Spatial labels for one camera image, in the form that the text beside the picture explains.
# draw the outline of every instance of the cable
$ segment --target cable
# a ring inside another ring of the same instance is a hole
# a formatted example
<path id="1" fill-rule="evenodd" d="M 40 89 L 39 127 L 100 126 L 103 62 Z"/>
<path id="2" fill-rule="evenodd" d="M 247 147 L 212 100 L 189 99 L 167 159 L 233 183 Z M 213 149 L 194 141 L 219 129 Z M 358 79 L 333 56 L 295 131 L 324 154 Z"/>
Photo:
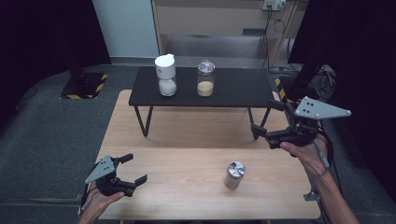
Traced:
<path id="1" fill-rule="evenodd" d="M 94 189 L 97 189 L 98 187 L 99 187 L 99 186 L 96 186 L 95 188 L 88 190 L 87 194 L 90 194 L 91 191 L 93 191 Z"/>
<path id="2" fill-rule="evenodd" d="M 327 218 L 326 209 L 324 208 L 324 205 L 323 205 L 320 197 L 317 198 L 317 203 L 318 203 L 318 206 L 319 206 L 320 213 L 322 214 L 322 218 L 323 218 L 324 223 L 326 223 L 326 224 L 330 223 L 329 219 Z"/>
<path id="3" fill-rule="evenodd" d="M 272 18 L 272 6 L 268 6 L 269 10 L 267 13 L 267 21 L 265 23 L 265 34 L 264 37 L 262 38 L 262 43 L 264 44 L 264 48 L 265 48 L 265 52 L 266 52 L 266 56 L 265 56 L 265 60 L 264 63 L 262 64 L 262 68 L 264 68 L 265 63 L 268 63 L 268 69 L 270 69 L 270 55 L 269 55 L 269 49 L 268 49 L 268 27 Z"/>
<path id="4" fill-rule="evenodd" d="M 266 29 L 266 33 L 268 33 L 269 36 L 273 36 L 273 35 L 275 35 L 276 33 L 283 33 L 283 32 L 285 31 L 285 24 L 286 24 L 286 23 L 285 23 L 284 21 L 281 20 L 281 19 L 283 18 L 284 15 L 285 15 L 285 8 L 283 7 L 282 15 L 281 15 L 278 19 L 276 19 L 276 20 L 268 27 L 268 29 Z M 282 24 L 282 29 L 277 30 L 277 29 L 276 29 L 276 25 L 277 25 L 279 22 Z M 272 26 L 274 26 L 274 32 L 273 32 L 272 34 L 270 34 L 270 33 L 269 33 L 269 30 L 270 30 L 270 28 L 271 28 Z"/>
<path id="5" fill-rule="evenodd" d="M 332 93 L 335 89 L 335 75 L 325 70 L 326 65 L 318 72 L 318 76 L 321 76 L 318 81 L 318 89 L 316 89 L 318 95 L 325 101 L 328 101 L 332 97 Z"/>
<path id="6" fill-rule="evenodd" d="M 289 62 L 289 58 L 290 58 L 290 41 L 291 39 L 288 40 L 288 45 L 286 47 L 286 53 L 287 53 L 287 57 L 288 57 L 288 62 Z M 291 63 L 289 63 L 290 67 L 297 73 L 299 73 L 300 71 L 297 70 Z"/>
<path id="7" fill-rule="evenodd" d="M 344 192 L 343 192 L 343 188 L 341 186 L 340 175 L 338 174 L 338 169 L 337 169 L 337 166 L 335 165 L 334 159 L 332 159 L 332 163 L 334 164 L 335 178 L 337 179 L 338 188 L 340 189 L 341 196 L 343 196 L 343 198 L 344 198 Z"/>

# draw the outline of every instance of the can lid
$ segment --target can lid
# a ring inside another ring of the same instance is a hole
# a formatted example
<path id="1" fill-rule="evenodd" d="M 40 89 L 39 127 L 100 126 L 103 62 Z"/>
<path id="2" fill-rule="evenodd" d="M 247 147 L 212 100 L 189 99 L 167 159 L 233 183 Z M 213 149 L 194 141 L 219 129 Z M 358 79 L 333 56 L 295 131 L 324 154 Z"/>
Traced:
<path id="1" fill-rule="evenodd" d="M 228 174 L 235 179 L 240 179 L 244 177 L 246 172 L 245 165 L 240 161 L 233 161 L 228 166 Z"/>

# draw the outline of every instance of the metal can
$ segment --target metal can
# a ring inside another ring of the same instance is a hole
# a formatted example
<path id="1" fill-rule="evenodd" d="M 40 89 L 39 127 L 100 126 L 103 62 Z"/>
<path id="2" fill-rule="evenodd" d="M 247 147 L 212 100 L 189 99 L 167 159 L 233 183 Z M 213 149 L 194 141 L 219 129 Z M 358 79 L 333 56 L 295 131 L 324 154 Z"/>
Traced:
<path id="1" fill-rule="evenodd" d="M 245 172 L 246 167 L 244 163 L 240 161 L 232 161 L 227 167 L 227 174 L 224 177 L 224 185 L 228 189 L 237 189 L 245 175 Z"/>

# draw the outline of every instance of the power outlet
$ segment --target power outlet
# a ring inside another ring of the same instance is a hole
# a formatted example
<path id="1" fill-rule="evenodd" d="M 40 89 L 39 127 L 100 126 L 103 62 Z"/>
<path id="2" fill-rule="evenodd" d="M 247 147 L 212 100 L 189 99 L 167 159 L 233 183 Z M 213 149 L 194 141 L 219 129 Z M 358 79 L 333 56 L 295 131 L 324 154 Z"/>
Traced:
<path id="1" fill-rule="evenodd" d="M 281 11 L 286 5 L 286 0 L 264 0 L 262 10 L 264 11 Z"/>

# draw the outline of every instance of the hand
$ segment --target hand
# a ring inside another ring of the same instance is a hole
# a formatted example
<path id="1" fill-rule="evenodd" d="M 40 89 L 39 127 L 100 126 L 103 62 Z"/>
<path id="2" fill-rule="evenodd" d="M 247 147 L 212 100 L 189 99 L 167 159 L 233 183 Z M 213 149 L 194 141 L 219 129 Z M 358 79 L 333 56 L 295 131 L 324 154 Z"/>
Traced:
<path id="1" fill-rule="evenodd" d="M 295 155 L 305 168 L 305 172 L 308 177 L 311 180 L 315 180 L 326 171 L 326 167 L 319 156 L 319 149 L 325 156 L 327 156 L 326 144 L 326 138 L 318 134 L 315 139 L 315 144 L 310 144 L 305 147 L 297 147 L 292 143 L 283 142 L 280 144 L 280 147 L 288 151 L 290 154 Z"/>
<path id="2" fill-rule="evenodd" d="M 91 198 L 90 203 L 83 211 L 81 217 L 78 220 L 78 224 L 92 224 L 99 216 L 101 216 L 109 205 L 118 201 L 124 196 L 124 192 L 118 192 L 111 196 L 105 196 L 99 189 L 96 188 L 96 182 L 93 181 L 90 184 L 90 190 L 92 191 L 88 194 L 88 199 Z"/>

